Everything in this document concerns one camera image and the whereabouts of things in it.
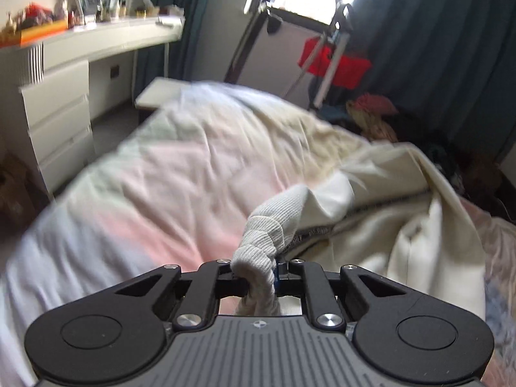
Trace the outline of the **cream zip-up sweatshirt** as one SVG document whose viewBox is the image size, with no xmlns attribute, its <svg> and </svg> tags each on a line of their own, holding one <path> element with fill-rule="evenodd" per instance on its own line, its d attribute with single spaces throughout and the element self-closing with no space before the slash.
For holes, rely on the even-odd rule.
<svg viewBox="0 0 516 387">
<path fill-rule="evenodd" d="M 485 315 L 484 248 L 468 212 L 410 144 L 366 143 L 315 188 L 292 186 L 248 217 L 231 268 L 240 315 L 278 315 L 278 259 L 353 264 Z"/>
</svg>

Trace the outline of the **pile of clothes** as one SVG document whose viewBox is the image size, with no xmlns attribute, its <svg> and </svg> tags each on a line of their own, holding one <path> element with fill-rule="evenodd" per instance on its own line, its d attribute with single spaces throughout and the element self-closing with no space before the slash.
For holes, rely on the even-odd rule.
<svg viewBox="0 0 516 387">
<path fill-rule="evenodd" d="M 389 98 L 363 94 L 344 105 L 324 105 L 319 116 L 370 142 L 410 143 L 420 149 L 460 194 L 492 194 L 502 184 L 500 169 L 487 156 L 461 149 L 444 133 L 429 129 Z"/>
</svg>

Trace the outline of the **pastel pink bed sheet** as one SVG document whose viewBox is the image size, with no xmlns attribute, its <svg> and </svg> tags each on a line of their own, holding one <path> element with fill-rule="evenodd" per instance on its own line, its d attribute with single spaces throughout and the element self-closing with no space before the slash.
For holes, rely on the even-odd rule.
<svg viewBox="0 0 516 387">
<path fill-rule="evenodd" d="M 187 87 L 22 236 L 1 274 L 2 385 L 34 385 L 24 336 L 42 313 L 166 264 L 190 272 L 232 259 L 258 206 L 297 184 L 317 187 L 366 143 L 271 94 Z M 515 228 L 459 198 L 485 255 L 481 318 L 495 350 L 484 382 L 512 386 Z"/>
</svg>

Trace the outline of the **white upholstered stool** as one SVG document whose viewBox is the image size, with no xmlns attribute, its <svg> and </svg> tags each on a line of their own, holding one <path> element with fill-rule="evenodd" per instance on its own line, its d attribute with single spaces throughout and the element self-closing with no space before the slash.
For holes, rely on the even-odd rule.
<svg viewBox="0 0 516 387">
<path fill-rule="evenodd" d="M 189 81 L 156 77 L 135 99 L 135 108 L 149 111 L 159 109 L 168 100 L 180 95 L 191 84 Z"/>
</svg>

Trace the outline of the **dark framed white panel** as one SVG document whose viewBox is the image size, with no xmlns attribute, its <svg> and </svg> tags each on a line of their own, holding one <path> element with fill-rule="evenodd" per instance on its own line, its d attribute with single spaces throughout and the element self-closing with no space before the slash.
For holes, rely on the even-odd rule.
<svg viewBox="0 0 516 387">
<path fill-rule="evenodd" d="M 326 24 L 312 18 L 263 5 L 251 16 L 224 81 L 274 94 L 307 107 L 310 77 L 303 77 L 295 90 L 290 90 L 290 86 L 300 73 L 297 62 L 305 41 L 319 37 L 325 29 Z"/>
</svg>

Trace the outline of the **white vanity desk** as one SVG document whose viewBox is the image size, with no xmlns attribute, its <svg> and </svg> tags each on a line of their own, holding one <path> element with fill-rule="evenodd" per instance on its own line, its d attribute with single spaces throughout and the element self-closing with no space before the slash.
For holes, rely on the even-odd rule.
<svg viewBox="0 0 516 387">
<path fill-rule="evenodd" d="M 93 158 L 90 63 L 180 38 L 156 20 L 90 24 L 1 50 L 1 137 L 41 191 L 53 194 Z"/>
</svg>

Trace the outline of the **teal curtain right panel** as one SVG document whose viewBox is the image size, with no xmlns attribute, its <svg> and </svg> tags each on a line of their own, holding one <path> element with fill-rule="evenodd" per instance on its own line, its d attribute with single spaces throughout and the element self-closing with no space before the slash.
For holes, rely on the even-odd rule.
<svg viewBox="0 0 516 387">
<path fill-rule="evenodd" d="M 355 0 L 348 54 L 382 94 L 466 149 L 515 141 L 515 0 Z"/>
</svg>

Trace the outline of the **teal curtain panel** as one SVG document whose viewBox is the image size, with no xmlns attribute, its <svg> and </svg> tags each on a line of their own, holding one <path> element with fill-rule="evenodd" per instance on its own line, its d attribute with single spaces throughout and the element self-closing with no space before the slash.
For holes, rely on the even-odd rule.
<svg viewBox="0 0 516 387">
<path fill-rule="evenodd" d="M 515 0 L 355 0 L 348 54 L 382 94 L 466 149 L 515 141 Z"/>
<path fill-rule="evenodd" d="M 156 23 L 175 31 L 181 31 L 178 40 L 169 49 L 144 48 L 137 51 L 134 95 L 138 96 L 146 86 L 164 72 L 175 80 L 190 80 L 193 61 L 200 36 L 201 24 L 208 0 L 150 0 L 162 11 Z"/>
</svg>

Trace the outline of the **cosmetic bottles on desk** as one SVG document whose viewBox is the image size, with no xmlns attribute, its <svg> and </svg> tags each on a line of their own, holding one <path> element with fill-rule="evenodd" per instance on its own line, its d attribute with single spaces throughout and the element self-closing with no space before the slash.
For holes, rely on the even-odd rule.
<svg viewBox="0 0 516 387">
<path fill-rule="evenodd" d="M 125 18 L 151 18 L 162 16 L 184 17 L 184 9 L 177 5 L 157 6 L 151 0 L 143 0 L 143 4 L 132 7 L 133 0 L 103 0 L 97 5 L 94 15 L 96 23 L 114 22 Z"/>
</svg>

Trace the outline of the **teal curtain left panel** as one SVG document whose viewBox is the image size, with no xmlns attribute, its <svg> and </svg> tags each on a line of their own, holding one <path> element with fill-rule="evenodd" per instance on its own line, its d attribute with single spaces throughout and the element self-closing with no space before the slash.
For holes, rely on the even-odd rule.
<svg viewBox="0 0 516 387">
<path fill-rule="evenodd" d="M 190 80 L 193 61 L 200 36 L 201 24 L 208 0 L 150 0 L 162 11 L 156 23 L 175 31 L 181 31 L 178 40 L 169 49 L 144 48 L 137 51 L 134 95 L 138 96 L 146 86 L 164 72 L 175 80 Z"/>
</svg>

